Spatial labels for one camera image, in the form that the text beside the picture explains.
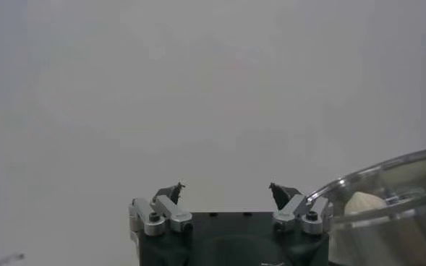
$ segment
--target gray wall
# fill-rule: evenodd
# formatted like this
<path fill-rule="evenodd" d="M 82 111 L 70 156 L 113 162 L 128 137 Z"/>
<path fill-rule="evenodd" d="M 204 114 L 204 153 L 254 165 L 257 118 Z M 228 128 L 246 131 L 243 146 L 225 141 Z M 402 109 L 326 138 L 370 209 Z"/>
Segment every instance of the gray wall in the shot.
<path fill-rule="evenodd" d="M 133 197 L 272 210 L 423 148 L 426 0 L 0 0 L 0 257 L 133 265 Z"/>

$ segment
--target white object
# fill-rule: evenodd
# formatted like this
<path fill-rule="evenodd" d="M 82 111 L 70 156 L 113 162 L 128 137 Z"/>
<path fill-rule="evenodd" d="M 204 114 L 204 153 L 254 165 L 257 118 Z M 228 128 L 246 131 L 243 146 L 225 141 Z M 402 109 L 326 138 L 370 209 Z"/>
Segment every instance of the white object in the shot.
<path fill-rule="evenodd" d="M 344 206 L 344 214 L 360 213 L 366 210 L 374 210 L 386 206 L 386 202 L 375 195 L 355 192 L 348 203 Z"/>

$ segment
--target white backdrop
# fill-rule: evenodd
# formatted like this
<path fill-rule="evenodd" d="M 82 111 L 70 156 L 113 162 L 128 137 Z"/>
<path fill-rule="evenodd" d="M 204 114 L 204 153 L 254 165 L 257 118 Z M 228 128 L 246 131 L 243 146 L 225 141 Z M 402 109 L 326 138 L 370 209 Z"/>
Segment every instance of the white backdrop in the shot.
<path fill-rule="evenodd" d="M 135 265 L 127 205 L 272 210 L 426 148 L 426 0 L 0 0 L 0 257 Z"/>

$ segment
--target metal screw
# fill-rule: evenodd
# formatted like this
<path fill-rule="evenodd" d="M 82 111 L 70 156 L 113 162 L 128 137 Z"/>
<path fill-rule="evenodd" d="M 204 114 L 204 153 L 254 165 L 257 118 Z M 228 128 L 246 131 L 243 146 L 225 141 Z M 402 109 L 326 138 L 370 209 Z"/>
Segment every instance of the metal screw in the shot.
<path fill-rule="evenodd" d="M 158 215 L 158 213 L 151 213 L 151 214 L 148 216 L 148 220 L 149 220 L 150 222 L 158 222 L 158 221 L 160 220 L 160 215 Z"/>
<path fill-rule="evenodd" d="M 319 215 L 315 211 L 310 210 L 306 213 L 306 218 L 311 221 L 316 221 L 319 218 Z"/>

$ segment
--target silver metal bracket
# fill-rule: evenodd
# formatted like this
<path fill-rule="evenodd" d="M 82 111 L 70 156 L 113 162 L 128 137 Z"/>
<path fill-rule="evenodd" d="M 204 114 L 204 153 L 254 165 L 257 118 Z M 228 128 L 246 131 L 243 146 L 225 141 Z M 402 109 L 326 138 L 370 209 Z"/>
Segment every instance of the silver metal bracket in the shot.
<path fill-rule="evenodd" d="M 192 213 L 181 210 L 166 195 L 157 196 L 152 206 L 169 219 L 171 230 L 181 233 L 192 228 Z"/>
<path fill-rule="evenodd" d="M 277 231 L 287 232 L 294 229 L 299 214 L 306 207 L 306 197 L 294 195 L 279 211 L 273 213 L 273 226 Z"/>
<path fill-rule="evenodd" d="M 324 197 L 318 197 L 310 210 L 302 216 L 301 225 L 305 233 L 320 235 L 330 230 L 333 205 Z"/>
<path fill-rule="evenodd" d="M 147 236 L 159 236 L 166 230 L 166 219 L 157 214 L 143 198 L 132 200 L 129 206 L 129 222 L 131 232 L 137 233 L 143 229 Z"/>

